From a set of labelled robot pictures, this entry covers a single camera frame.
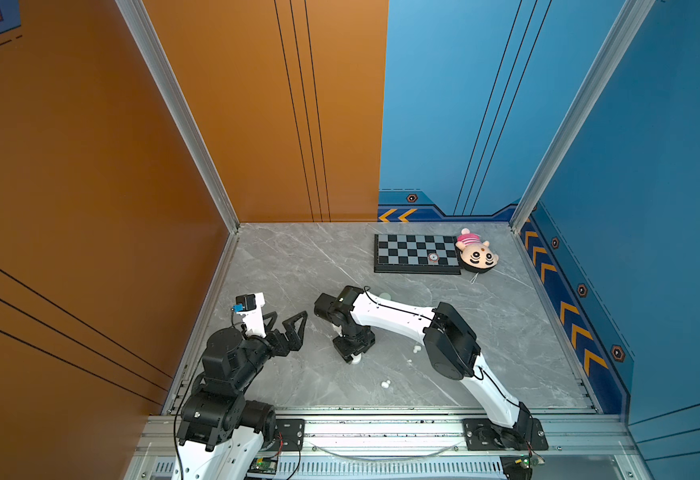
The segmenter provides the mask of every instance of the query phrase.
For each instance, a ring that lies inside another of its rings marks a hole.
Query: chessboard
[[[456,236],[374,235],[374,272],[460,275],[456,243]]]

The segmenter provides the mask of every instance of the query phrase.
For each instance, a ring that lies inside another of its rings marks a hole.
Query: marble surface
[[[467,226],[489,240],[499,264],[473,274],[375,274],[374,234],[457,235]],[[529,408],[587,408],[550,321],[532,287],[507,224],[244,224],[205,339],[230,325],[235,296],[264,292],[264,312],[278,325],[310,313],[301,351],[275,357],[251,384],[248,399],[276,407],[479,407],[459,382],[435,372],[414,341],[374,329],[376,345],[357,365],[339,357],[332,325],[316,317],[318,296],[345,285],[371,287],[415,306],[450,302],[477,333],[494,374]],[[389,380],[390,386],[381,383]]]

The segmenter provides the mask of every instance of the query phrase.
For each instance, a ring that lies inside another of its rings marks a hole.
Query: orange wall
[[[145,5],[241,221],[376,219],[386,1]]]
[[[0,35],[0,478],[120,479],[227,231],[114,2],[21,15]]]

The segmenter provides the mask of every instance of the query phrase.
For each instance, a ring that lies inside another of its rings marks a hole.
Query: plush doll
[[[480,237],[471,234],[467,228],[463,228],[462,234],[457,238],[457,248],[460,250],[459,264],[476,276],[485,274],[499,262],[499,256],[489,250],[489,243],[481,243]]]

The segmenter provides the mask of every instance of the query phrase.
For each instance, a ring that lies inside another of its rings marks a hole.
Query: black line on wall
[[[507,110],[507,116],[504,118],[502,123],[502,129],[499,131],[499,136],[497,137],[497,143],[494,144],[493,150],[491,150],[491,157],[489,157],[489,164],[486,166],[486,171],[483,172],[483,179],[480,181],[480,187],[478,187],[478,193],[475,194],[475,200],[473,200],[473,206],[470,208],[470,212],[475,209],[475,204],[478,203],[478,197],[480,196],[480,191],[483,189],[483,182],[486,181],[486,175],[489,173],[489,168],[491,168],[491,160],[493,160],[494,154],[497,153],[497,147],[499,146],[499,140],[502,138],[502,133],[504,132],[504,126],[507,125],[507,120],[509,119],[509,112],[513,110],[513,105],[515,104],[515,97],[518,95],[520,90],[520,84],[523,82],[523,76],[526,74],[526,69],[529,67],[529,61],[531,60],[531,55],[534,53],[534,47],[537,46],[537,40],[539,40],[540,33],[542,32],[542,27],[544,26],[544,21],[547,19],[547,12],[550,11],[550,5],[553,4],[553,0],[547,4],[547,10],[545,10],[544,16],[542,17],[542,23],[540,24],[540,29],[537,30],[537,37],[534,39],[534,43],[531,44],[531,52],[529,52],[529,57],[526,59],[526,64],[523,66],[523,73],[520,74],[520,80],[518,80],[518,86],[515,88],[515,93],[513,94],[513,101],[509,102],[509,109]]]
[[[660,418],[660,417],[672,415],[673,413],[683,412],[684,410],[688,410],[690,408],[695,408],[698,406],[700,406],[700,403],[695,403],[694,405],[689,405],[688,407],[678,408],[677,410],[672,410],[671,412],[662,413],[662,414],[655,415],[655,416],[649,417],[649,418],[644,418],[643,420],[639,420],[637,422],[630,423],[629,425],[630,426],[638,425],[639,423],[648,422],[649,420],[653,420],[655,418]]]
[[[507,53],[507,46],[509,45],[509,40],[513,37],[513,30],[515,29],[515,22],[518,20],[518,13],[520,12],[520,5],[523,5],[523,0],[518,2],[518,10],[515,11],[515,18],[513,18],[513,26],[509,28],[509,34],[507,36],[507,43],[504,44],[504,52],[502,52],[502,59],[499,60],[499,67],[497,67],[497,75],[494,77],[494,83],[491,85],[491,93],[489,93],[489,99],[486,102],[486,110],[483,111],[483,118],[480,119],[480,127],[478,129],[478,135],[475,136],[475,144],[473,144],[473,153],[470,154],[470,161],[467,162],[467,168],[464,171],[464,178],[462,179],[462,186],[459,188],[459,195],[457,196],[457,203],[453,206],[453,215],[457,214],[457,208],[459,207],[459,199],[462,197],[462,190],[464,189],[464,184],[467,182],[467,174],[470,173],[470,165],[473,163],[473,156],[475,155],[475,148],[478,146],[478,139],[480,138],[480,131],[483,129],[483,122],[486,121],[486,114],[489,111],[489,105],[491,105],[491,98],[493,97],[493,91],[497,87],[497,80],[499,79],[499,72],[502,70],[502,63],[504,63],[504,55]]]
[[[700,431],[700,427],[699,428],[692,428],[691,430],[684,430],[683,432],[671,433],[669,435],[663,435],[661,437],[648,438],[646,440],[641,440],[640,442],[636,442],[636,443],[653,442],[654,440],[661,440],[663,438],[670,438],[670,437],[675,437],[678,435],[685,435],[687,433],[699,432],[699,431]]]
[[[665,458],[685,457],[685,456],[689,456],[689,455],[696,455],[698,453],[700,453],[700,450],[698,452],[677,453],[675,455],[665,455],[663,457],[647,458],[646,460],[644,460],[644,462],[651,462],[652,460],[663,460]]]
[[[475,180],[478,178],[480,173],[480,165],[483,163],[483,157],[486,155],[486,149],[489,146],[489,140],[491,140],[491,134],[493,133],[493,128],[497,124],[497,118],[499,117],[499,111],[502,110],[502,103],[504,103],[504,95],[507,93],[507,88],[509,87],[510,80],[513,79],[513,72],[515,71],[515,65],[518,63],[518,57],[520,56],[520,50],[523,48],[523,42],[526,41],[526,33],[529,31],[529,25],[531,25],[531,19],[534,18],[534,12],[537,10],[537,3],[539,0],[534,0],[534,7],[531,8],[531,14],[529,15],[529,21],[526,22],[526,28],[523,30],[523,37],[520,38],[520,44],[518,45],[518,52],[515,54],[515,60],[513,60],[513,66],[509,70],[509,75],[507,76],[507,83],[504,84],[504,91],[502,92],[502,98],[499,100],[499,106],[497,107],[497,113],[494,115],[494,120],[491,122],[491,129],[489,130],[489,135],[486,137],[486,144],[483,146],[483,153],[480,154],[480,161],[478,162],[478,168],[475,170],[475,177],[473,177],[473,183],[470,184],[470,190],[467,192],[467,199],[464,201],[464,207],[462,208],[462,215],[464,215],[465,210],[467,210],[467,202],[470,201],[470,195],[473,193],[473,187],[475,186]]]
[[[312,65],[312,84],[315,92],[315,111],[317,112],[317,135],[321,140],[321,160],[323,161],[323,181],[326,186],[326,208],[328,221],[331,221],[331,202],[328,201],[328,177],[326,176],[326,157],[323,153],[323,130],[321,129],[321,110],[317,106],[317,82],[315,81],[315,61],[312,58],[312,38],[310,37],[310,19],[307,16],[307,0],[305,0],[305,21],[307,22],[307,43],[310,45],[310,64]]]
[[[272,5],[275,6],[275,19],[278,20],[278,32],[281,34],[281,48],[283,48],[283,63],[286,66],[286,79],[288,81],[288,93],[291,94],[291,109],[294,111],[294,124],[297,127],[297,141],[299,142],[299,155],[302,158],[302,170],[305,171],[305,188],[307,188],[307,202],[310,204],[310,218],[315,222],[315,216],[312,213],[312,198],[310,197],[310,185],[307,182],[307,167],[305,167],[305,154],[301,149],[301,137],[299,136],[299,122],[297,122],[297,108],[294,105],[294,91],[291,90],[291,76],[288,74],[288,61],[286,60],[286,46],[283,43],[283,30],[281,29],[281,18],[278,15],[278,3],[272,0]]]
[[[161,386],[158,385],[157,383],[155,383],[155,382],[153,382],[153,381],[151,381],[151,380],[149,380],[149,379],[147,379],[147,378],[145,378],[145,377],[139,375],[137,372],[134,372],[133,370],[129,369],[128,367],[121,365],[120,363],[118,363],[118,362],[116,362],[115,360],[109,358],[108,356],[104,355],[103,353],[97,352],[96,350],[94,350],[94,349],[91,348],[90,346],[87,346],[85,343],[80,342],[80,341],[77,341],[76,339],[74,339],[74,338],[72,338],[71,336],[67,335],[65,332],[62,332],[61,330],[57,330],[56,328],[50,326],[48,323],[43,322],[43,321],[40,320],[39,318],[36,318],[36,317],[30,315],[28,312],[25,312],[24,310],[18,308],[18,306],[14,306],[13,304],[11,304],[11,303],[5,301],[5,300],[2,299],[2,298],[0,298],[0,303],[3,303],[4,305],[10,306],[11,308],[13,308],[14,310],[16,310],[17,312],[23,314],[24,316],[27,316],[28,318],[30,318],[30,319],[36,321],[37,323],[40,323],[40,324],[43,325],[44,327],[46,327],[46,328],[48,328],[48,329],[50,329],[50,330],[53,330],[54,332],[58,333],[59,335],[65,337],[67,340],[74,341],[75,343],[77,343],[78,345],[80,345],[81,347],[83,347],[84,349],[86,349],[86,350],[88,350],[88,351],[90,351],[90,352],[93,352],[93,353],[95,353],[95,354],[98,355],[98,356],[101,356],[103,359],[105,359],[105,360],[107,360],[108,362],[111,362],[111,363],[113,363],[113,364],[119,366],[120,368],[124,369],[124,370],[127,371],[127,372],[133,373],[134,375],[136,375],[136,376],[139,377],[140,379],[145,380],[147,383],[152,383],[154,386],[158,387],[159,389],[162,389],[164,392],[167,392],[167,391],[168,391],[167,389],[164,389],[163,387],[161,387]]]
[[[142,397],[143,399],[148,400],[148,401],[154,403],[154,404],[157,405],[157,406],[162,406],[161,403],[158,403],[158,402],[156,402],[155,400],[153,400],[153,399],[151,399],[151,398],[147,398],[147,397],[145,397],[144,395],[142,395],[141,393],[134,392],[132,389],[127,389],[127,388],[125,388],[124,386],[119,385],[119,384],[115,383],[115,382],[112,381],[112,380],[105,379],[105,377],[100,376],[100,375],[97,375],[97,374],[95,374],[94,372],[92,372],[91,370],[86,370],[86,369],[84,369],[83,367],[81,367],[81,366],[79,366],[79,365],[76,365],[75,363],[72,363],[72,362],[70,362],[70,361],[68,361],[68,360],[64,360],[62,357],[56,356],[56,355],[54,355],[53,353],[48,352],[48,351],[46,351],[46,350],[40,348],[39,346],[34,346],[34,345],[31,344],[30,342],[27,342],[27,341],[25,341],[25,340],[22,340],[22,339],[18,338],[17,336],[11,335],[10,333],[4,332],[3,330],[0,330],[0,333],[2,333],[3,335],[9,337],[10,339],[14,339],[14,340],[16,340],[16,341],[18,341],[18,342],[20,342],[20,343],[23,343],[24,345],[27,345],[28,347],[31,347],[31,348],[33,348],[33,349],[39,351],[39,352],[43,352],[43,353],[47,354],[48,356],[53,357],[53,358],[55,358],[55,359],[57,359],[57,360],[59,360],[59,361],[61,361],[61,362],[65,362],[67,365],[74,366],[74,367],[75,367],[76,369],[78,369],[78,370],[83,370],[84,372],[88,373],[89,375],[93,375],[93,376],[95,376],[95,377],[98,378],[98,379],[102,379],[102,380],[104,380],[105,382],[109,383],[110,385],[114,385],[114,386],[118,387],[119,389],[123,389],[123,390],[125,390],[126,392],[130,392],[130,393],[133,393],[134,395],[136,395],[136,396],[138,396],[138,397]]]
[[[36,290],[34,290],[34,289],[31,288],[30,286],[28,286],[26,283],[21,282],[18,278],[16,278],[15,276],[9,274],[9,273],[6,272],[4,269],[0,268],[0,273],[3,274],[3,275],[5,275],[5,276],[8,276],[11,280],[13,280],[13,281],[17,282],[19,285],[25,287],[25,288],[28,289],[30,292],[35,293],[37,296],[39,296],[40,298],[44,299],[46,302],[48,302],[48,303],[54,305],[56,308],[58,308],[58,309],[61,310],[62,312],[65,312],[67,315],[69,315],[69,316],[71,316],[72,318],[74,318],[75,320],[81,322],[83,325],[87,326],[90,330],[93,330],[94,332],[97,332],[99,335],[103,336],[105,339],[109,340],[110,342],[112,342],[112,343],[114,343],[115,345],[119,346],[120,348],[124,349],[126,352],[130,353],[130,354],[133,355],[134,357],[138,358],[139,360],[142,360],[144,363],[146,363],[147,365],[151,366],[153,369],[158,370],[158,371],[161,372],[163,375],[167,376],[169,379],[172,379],[172,378],[173,378],[173,377],[170,376],[168,373],[164,372],[163,370],[160,370],[158,367],[154,366],[152,363],[150,363],[150,362],[148,362],[147,360],[143,359],[141,356],[139,356],[139,355],[135,354],[134,352],[132,352],[131,350],[125,348],[123,345],[121,345],[120,343],[114,341],[112,338],[106,336],[104,333],[102,333],[102,332],[96,330],[93,326],[89,325],[88,323],[84,322],[83,320],[80,320],[77,316],[75,316],[75,315],[73,315],[72,313],[68,312],[67,310],[63,309],[63,308],[62,308],[61,306],[59,306],[57,303],[52,302],[48,297],[46,297],[46,296],[42,295],[41,293],[37,292]]]
[[[312,129],[310,128],[310,112],[307,111],[307,94],[305,93],[305,76],[301,71],[301,55],[299,55],[299,41],[297,40],[297,22],[294,20],[294,4],[288,0],[291,7],[291,24],[294,25],[294,43],[297,46],[297,64],[299,65],[299,81],[302,85],[302,100],[305,101],[305,118],[307,120],[307,138],[310,140],[310,155],[312,155],[312,173],[315,177],[315,192],[317,194],[317,211],[323,221],[323,206],[321,205],[321,189],[317,186],[317,168],[315,167],[315,150],[312,148]]]

